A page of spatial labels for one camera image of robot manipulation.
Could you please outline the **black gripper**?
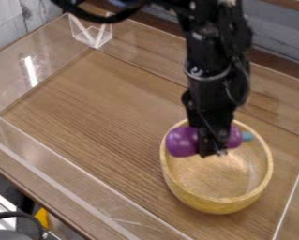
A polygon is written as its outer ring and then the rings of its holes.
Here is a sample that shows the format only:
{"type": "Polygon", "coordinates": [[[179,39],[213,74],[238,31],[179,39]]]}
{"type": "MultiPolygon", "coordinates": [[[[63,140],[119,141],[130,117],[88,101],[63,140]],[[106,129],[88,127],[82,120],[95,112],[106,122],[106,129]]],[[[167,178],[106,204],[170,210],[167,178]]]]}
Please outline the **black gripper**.
{"type": "Polygon", "coordinates": [[[250,62],[234,58],[219,73],[206,75],[202,68],[186,64],[189,90],[182,96],[190,126],[198,128],[198,154],[202,158],[227,153],[230,125],[235,110],[250,95],[250,62]]]}

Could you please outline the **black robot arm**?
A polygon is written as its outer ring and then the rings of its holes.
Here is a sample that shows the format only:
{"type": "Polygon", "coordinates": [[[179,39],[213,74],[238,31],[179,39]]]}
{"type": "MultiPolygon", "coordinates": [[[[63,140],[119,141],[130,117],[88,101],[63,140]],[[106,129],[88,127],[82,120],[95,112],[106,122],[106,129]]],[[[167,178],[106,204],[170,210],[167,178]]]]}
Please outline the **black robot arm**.
{"type": "Polygon", "coordinates": [[[250,61],[246,51],[253,32],[242,0],[111,0],[122,10],[96,15],[71,0],[51,0],[64,11],[94,23],[119,23],[155,4],[175,12],[186,40],[185,74],[189,88],[182,95],[197,143],[175,155],[221,155],[230,148],[234,112],[249,99],[250,61]]]}

